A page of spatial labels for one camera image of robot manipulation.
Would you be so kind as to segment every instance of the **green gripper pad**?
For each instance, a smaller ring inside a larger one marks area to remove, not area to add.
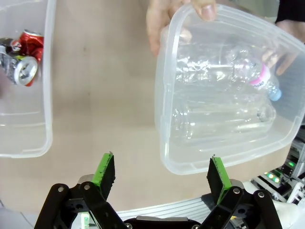
[[[103,155],[91,182],[100,188],[103,197],[107,200],[114,180],[114,156],[110,152]]]
[[[226,191],[232,186],[220,157],[213,156],[210,159],[207,179],[214,202],[219,204]]]

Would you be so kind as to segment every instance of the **cable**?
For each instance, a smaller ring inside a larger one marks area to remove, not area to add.
[[[22,212],[21,212],[20,214],[23,216],[23,218],[25,219],[25,221],[27,221],[27,223],[28,223],[32,228],[34,228],[33,224],[31,224],[31,223],[29,222],[29,220],[24,216],[24,214],[23,214]]]

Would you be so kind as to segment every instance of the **table surface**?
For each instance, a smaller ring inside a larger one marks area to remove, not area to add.
[[[154,125],[154,73],[139,0],[57,1],[52,59],[53,144],[44,156],[0,159],[0,199],[39,212],[55,183],[74,186],[115,154],[109,202],[129,210],[199,197],[206,174],[178,176],[160,161]],[[289,146],[229,167],[245,181],[281,166]]]

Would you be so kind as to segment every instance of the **red soda can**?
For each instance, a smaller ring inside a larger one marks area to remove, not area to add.
[[[30,30],[24,30],[19,37],[21,44],[20,54],[25,56],[33,56],[38,63],[42,59],[43,54],[43,35]]]

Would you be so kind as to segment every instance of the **dark clothing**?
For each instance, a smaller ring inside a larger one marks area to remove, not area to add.
[[[305,0],[280,0],[275,22],[283,20],[305,22]]]

